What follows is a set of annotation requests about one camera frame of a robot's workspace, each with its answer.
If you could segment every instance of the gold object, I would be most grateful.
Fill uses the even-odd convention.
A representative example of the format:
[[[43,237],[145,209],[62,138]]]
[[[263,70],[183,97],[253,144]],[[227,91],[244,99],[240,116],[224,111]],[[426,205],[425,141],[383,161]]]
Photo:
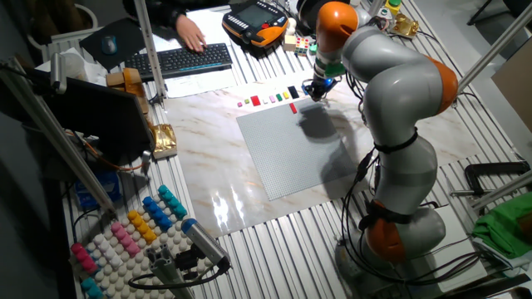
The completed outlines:
[[[177,154],[177,139],[171,125],[154,125],[150,130],[155,140],[153,156],[156,159]]]
[[[419,29],[419,22],[412,21],[402,13],[396,15],[396,24],[390,30],[390,33],[400,35],[402,37],[414,38]]]

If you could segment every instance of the red block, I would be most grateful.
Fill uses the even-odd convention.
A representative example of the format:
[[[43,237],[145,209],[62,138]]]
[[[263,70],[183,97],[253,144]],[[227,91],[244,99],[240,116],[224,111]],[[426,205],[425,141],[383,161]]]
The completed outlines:
[[[251,97],[251,102],[253,103],[254,106],[260,105],[260,100],[259,100],[258,96],[252,96]]]

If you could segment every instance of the mouse pad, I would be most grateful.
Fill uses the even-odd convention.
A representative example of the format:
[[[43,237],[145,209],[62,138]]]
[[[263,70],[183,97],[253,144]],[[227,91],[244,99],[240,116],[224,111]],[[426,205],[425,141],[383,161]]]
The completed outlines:
[[[116,53],[113,55],[106,55],[101,51],[101,39],[105,36],[116,38]],[[92,33],[80,42],[80,46],[108,71],[145,48],[138,24],[129,18],[113,22]]]

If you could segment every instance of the gray baseplate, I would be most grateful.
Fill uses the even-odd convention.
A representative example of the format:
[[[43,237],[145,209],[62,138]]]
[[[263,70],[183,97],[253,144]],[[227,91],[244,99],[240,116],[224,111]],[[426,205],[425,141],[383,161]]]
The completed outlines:
[[[340,135],[319,103],[294,102],[237,121],[269,200],[340,179],[356,171]]]

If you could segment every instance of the black keyboard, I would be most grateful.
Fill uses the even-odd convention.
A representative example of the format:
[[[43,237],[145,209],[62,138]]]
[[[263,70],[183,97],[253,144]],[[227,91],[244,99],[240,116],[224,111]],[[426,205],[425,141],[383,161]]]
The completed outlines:
[[[175,78],[205,73],[208,71],[221,71],[231,67],[233,62],[224,43],[207,45],[203,53],[189,49],[176,49],[157,52],[163,78]],[[153,81],[150,60],[147,54],[137,54],[126,60],[126,67],[139,70],[143,81]]]

